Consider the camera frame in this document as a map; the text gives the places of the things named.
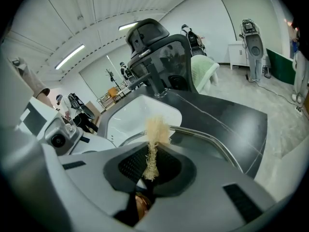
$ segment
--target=black countertop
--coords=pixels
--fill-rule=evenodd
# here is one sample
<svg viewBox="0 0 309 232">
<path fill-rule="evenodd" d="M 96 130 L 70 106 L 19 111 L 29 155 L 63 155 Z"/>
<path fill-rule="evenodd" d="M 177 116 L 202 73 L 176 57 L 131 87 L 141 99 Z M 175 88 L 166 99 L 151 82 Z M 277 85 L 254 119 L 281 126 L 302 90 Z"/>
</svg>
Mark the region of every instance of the black countertop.
<svg viewBox="0 0 309 232">
<path fill-rule="evenodd" d="M 97 135 L 106 137 L 110 117 L 139 95 L 177 108 L 182 114 L 181 127 L 216 137 L 233 154 L 243 172 L 255 177 L 265 149 L 267 114 L 234 102 L 179 90 L 167 90 L 164 97 L 157 98 L 150 87 L 140 87 L 102 115 Z"/>
</svg>

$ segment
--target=black ergonomic chair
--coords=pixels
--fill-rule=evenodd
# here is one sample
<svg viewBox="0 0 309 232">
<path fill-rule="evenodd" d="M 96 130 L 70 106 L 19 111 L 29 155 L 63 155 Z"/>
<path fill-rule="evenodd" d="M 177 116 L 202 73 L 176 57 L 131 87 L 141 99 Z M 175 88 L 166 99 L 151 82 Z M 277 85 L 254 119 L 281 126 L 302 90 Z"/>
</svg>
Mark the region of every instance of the black ergonomic chair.
<svg viewBox="0 0 309 232">
<path fill-rule="evenodd" d="M 157 21 L 145 19 L 137 23 L 126 35 L 131 47 L 128 67 L 136 78 L 148 73 L 154 64 L 166 88 L 197 93 L 191 75 L 191 48 L 188 39 L 169 32 Z"/>
</svg>

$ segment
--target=person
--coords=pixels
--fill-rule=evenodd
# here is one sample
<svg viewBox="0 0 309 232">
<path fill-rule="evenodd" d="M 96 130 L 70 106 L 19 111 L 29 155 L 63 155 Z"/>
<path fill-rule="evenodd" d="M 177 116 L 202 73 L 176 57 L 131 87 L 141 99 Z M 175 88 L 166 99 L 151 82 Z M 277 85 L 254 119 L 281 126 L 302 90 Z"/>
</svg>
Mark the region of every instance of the person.
<svg viewBox="0 0 309 232">
<path fill-rule="evenodd" d="M 135 77 L 133 76 L 132 72 L 129 70 L 129 68 L 123 62 L 120 63 L 120 67 L 121 67 L 120 72 L 121 72 L 121 75 L 125 79 L 125 83 L 127 85 L 131 84 L 132 80 L 133 81 L 135 80 Z"/>
<path fill-rule="evenodd" d="M 76 126 L 82 128 L 85 132 L 91 133 L 88 127 L 93 129 L 95 132 L 98 132 L 97 126 L 89 121 L 87 114 L 71 107 L 71 102 L 68 96 L 62 96 L 59 94 L 56 96 L 56 100 L 57 105 L 61 104 L 63 111 L 65 111 L 65 117 L 68 121 L 71 121 L 72 119 Z"/>
<path fill-rule="evenodd" d="M 33 91 L 33 97 L 53 108 L 53 105 L 47 97 L 50 89 L 37 77 L 37 75 L 29 68 L 23 58 L 9 59 L 23 80 Z"/>
<path fill-rule="evenodd" d="M 293 20 L 292 27 L 294 29 L 298 28 L 297 22 Z M 306 97 L 307 84 L 309 81 L 309 61 L 303 54 L 303 49 L 301 48 L 300 42 L 300 32 L 297 31 L 297 41 L 299 41 L 298 51 L 294 55 L 293 69 L 295 70 L 295 80 L 292 93 L 292 100 L 302 102 L 302 98 Z"/>
</svg>

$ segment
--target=white ceiling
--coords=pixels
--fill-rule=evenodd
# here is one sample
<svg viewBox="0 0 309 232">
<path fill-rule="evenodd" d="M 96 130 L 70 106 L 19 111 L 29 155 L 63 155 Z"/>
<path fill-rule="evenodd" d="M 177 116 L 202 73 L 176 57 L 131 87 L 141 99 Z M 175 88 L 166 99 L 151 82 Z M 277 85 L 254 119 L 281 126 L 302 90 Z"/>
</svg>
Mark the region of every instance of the white ceiling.
<svg viewBox="0 0 309 232">
<path fill-rule="evenodd" d="M 184 0 L 25 0 L 2 48 L 21 57 L 44 82 L 60 81 L 125 44 L 118 27 L 146 18 L 160 20 Z M 85 48 L 55 66 L 81 44 Z"/>
</svg>

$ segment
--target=green panel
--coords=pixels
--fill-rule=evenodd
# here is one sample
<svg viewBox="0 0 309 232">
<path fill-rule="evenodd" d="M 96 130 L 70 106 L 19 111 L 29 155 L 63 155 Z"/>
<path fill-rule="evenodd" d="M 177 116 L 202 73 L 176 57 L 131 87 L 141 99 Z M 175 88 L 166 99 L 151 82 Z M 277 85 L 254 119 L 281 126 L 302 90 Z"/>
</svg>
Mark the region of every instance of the green panel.
<svg viewBox="0 0 309 232">
<path fill-rule="evenodd" d="M 273 76 L 280 81 L 293 85 L 295 79 L 295 71 L 292 67 L 293 61 L 269 49 L 266 50 L 271 65 L 270 70 Z"/>
</svg>

